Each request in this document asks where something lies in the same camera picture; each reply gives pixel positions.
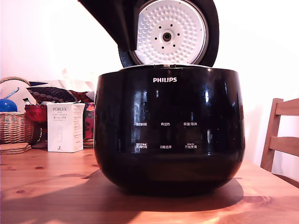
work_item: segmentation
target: box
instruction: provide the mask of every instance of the box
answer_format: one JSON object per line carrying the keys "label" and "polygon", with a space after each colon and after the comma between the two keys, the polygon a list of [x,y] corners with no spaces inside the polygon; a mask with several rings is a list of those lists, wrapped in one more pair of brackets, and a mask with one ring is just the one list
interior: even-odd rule
{"label": "box", "polygon": [[94,133],[94,103],[85,103],[85,108],[83,112],[83,138],[93,139]]}
{"label": "box", "polygon": [[74,153],[83,150],[85,104],[49,103],[48,152]]}

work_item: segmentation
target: wicker basket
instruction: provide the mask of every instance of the wicker basket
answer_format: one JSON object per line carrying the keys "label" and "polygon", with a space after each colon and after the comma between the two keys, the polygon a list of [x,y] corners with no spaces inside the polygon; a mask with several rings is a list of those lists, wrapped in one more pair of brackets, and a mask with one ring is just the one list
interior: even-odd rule
{"label": "wicker basket", "polygon": [[[27,80],[19,77],[3,78],[0,84],[10,80],[19,80],[30,86]],[[33,143],[38,137],[34,133],[33,121],[25,118],[25,113],[0,112],[0,144]]]}

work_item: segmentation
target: white box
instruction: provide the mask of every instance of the white box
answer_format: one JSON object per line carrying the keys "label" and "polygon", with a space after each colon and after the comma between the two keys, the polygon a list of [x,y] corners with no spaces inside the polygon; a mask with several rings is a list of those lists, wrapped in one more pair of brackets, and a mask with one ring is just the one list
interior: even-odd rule
{"label": "white box", "polygon": [[48,152],[74,153],[83,150],[85,104],[49,103]]}

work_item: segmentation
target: blue ball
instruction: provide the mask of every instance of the blue ball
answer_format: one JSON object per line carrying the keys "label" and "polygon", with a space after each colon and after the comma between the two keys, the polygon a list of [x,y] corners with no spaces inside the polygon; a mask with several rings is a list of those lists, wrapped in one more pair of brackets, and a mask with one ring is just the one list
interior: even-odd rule
{"label": "blue ball", "polygon": [[0,112],[17,112],[18,107],[10,99],[0,99]]}

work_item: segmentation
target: wooden table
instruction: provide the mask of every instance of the wooden table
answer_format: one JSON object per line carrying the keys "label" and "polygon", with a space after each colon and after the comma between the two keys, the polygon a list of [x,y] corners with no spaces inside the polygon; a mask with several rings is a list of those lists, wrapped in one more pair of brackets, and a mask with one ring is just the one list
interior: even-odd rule
{"label": "wooden table", "polygon": [[299,189],[243,162],[213,194],[137,196],[108,181],[93,150],[1,156],[2,224],[298,224]]}

